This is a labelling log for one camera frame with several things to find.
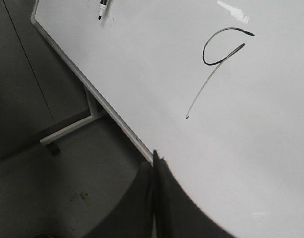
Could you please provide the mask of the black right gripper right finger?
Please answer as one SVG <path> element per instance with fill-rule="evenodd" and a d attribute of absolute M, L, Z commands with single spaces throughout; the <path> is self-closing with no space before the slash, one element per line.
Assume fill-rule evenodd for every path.
<path fill-rule="evenodd" d="M 159 238 L 233 238 L 191 200 L 153 151 L 154 211 Z"/>

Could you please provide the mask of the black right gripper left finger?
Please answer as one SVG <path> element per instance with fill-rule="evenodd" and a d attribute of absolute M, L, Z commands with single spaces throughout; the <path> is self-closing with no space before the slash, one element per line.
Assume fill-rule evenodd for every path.
<path fill-rule="evenodd" d="M 86 238 L 150 238 L 153 230 L 153 167 L 141 163 L 137 174 L 115 208 Z"/>

